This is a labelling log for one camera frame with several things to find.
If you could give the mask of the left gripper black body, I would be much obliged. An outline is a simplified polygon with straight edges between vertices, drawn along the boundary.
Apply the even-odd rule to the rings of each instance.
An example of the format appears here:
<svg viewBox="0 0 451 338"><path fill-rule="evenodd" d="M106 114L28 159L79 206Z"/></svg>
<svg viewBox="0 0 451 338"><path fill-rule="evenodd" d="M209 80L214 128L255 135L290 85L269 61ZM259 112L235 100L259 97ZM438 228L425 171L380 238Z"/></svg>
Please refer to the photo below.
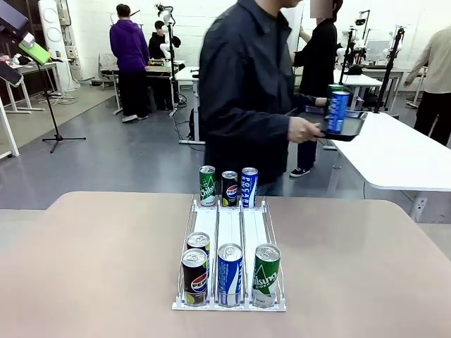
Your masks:
<svg viewBox="0 0 451 338"><path fill-rule="evenodd" d="M28 19L8 3L0 4L1 30L13 35L27 32Z"/></svg>

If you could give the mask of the person's right hand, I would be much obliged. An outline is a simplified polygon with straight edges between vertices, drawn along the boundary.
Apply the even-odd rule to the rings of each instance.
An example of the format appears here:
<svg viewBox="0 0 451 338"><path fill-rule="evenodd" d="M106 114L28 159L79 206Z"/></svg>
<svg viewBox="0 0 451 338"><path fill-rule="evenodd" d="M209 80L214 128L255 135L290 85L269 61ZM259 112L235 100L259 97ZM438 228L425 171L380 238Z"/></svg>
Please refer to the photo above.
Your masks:
<svg viewBox="0 0 451 338"><path fill-rule="evenodd" d="M301 117L290 117L288 125L288 140L290 142L301 144L323 136L320 123L311 123Z"/></svg>

